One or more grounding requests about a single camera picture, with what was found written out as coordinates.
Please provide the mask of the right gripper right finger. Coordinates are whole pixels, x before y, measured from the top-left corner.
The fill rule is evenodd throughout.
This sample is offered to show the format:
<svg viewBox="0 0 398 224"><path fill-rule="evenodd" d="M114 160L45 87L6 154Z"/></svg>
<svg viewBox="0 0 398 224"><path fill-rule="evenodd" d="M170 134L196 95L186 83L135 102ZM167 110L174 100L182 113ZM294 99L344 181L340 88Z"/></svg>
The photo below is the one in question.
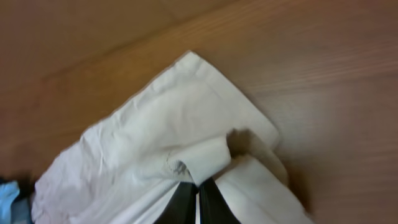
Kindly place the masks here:
<svg viewBox="0 0 398 224"><path fill-rule="evenodd" d="M240 224L223 198L215 181L210 178L201 184L200 223L201 224Z"/></svg>

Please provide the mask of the folded light blue t-shirt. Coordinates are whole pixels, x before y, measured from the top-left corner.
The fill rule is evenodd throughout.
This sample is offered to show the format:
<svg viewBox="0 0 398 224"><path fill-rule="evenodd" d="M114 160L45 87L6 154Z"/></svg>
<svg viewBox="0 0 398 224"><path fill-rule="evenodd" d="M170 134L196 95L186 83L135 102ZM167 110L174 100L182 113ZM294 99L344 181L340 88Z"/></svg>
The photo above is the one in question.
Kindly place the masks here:
<svg viewBox="0 0 398 224"><path fill-rule="evenodd" d="M12 203L20 193L17 181L1 184L1 224L11 224Z"/></svg>

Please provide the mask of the folded blue denim jeans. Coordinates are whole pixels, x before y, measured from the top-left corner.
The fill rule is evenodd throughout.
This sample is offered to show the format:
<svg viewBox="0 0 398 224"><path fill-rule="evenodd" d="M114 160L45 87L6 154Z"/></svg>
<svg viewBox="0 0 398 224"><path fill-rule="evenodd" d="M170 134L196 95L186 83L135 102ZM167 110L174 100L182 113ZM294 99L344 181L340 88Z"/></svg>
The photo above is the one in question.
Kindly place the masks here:
<svg viewBox="0 0 398 224"><path fill-rule="evenodd" d="M33 224L27 198L15 201L11 205L11 224Z"/></svg>

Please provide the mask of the beige khaki shorts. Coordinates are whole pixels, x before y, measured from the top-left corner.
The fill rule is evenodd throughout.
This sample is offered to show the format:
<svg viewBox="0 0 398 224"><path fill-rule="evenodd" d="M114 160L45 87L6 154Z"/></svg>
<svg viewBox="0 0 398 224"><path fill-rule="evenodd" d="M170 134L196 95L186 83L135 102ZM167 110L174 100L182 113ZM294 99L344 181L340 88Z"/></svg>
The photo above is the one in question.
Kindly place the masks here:
<svg viewBox="0 0 398 224"><path fill-rule="evenodd" d="M288 189L274 125L187 52L89 127L35 184L34 223L154 223L177 187L214 178L241 223L310 223Z"/></svg>

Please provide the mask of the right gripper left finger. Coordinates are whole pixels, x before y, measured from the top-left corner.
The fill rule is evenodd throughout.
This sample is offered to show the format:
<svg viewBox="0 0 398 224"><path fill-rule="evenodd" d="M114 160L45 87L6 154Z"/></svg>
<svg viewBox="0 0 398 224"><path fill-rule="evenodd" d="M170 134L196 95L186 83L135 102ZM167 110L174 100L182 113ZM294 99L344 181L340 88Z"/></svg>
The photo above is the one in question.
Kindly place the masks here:
<svg viewBox="0 0 398 224"><path fill-rule="evenodd" d="M154 224L195 224L197 187L179 183L167 206Z"/></svg>

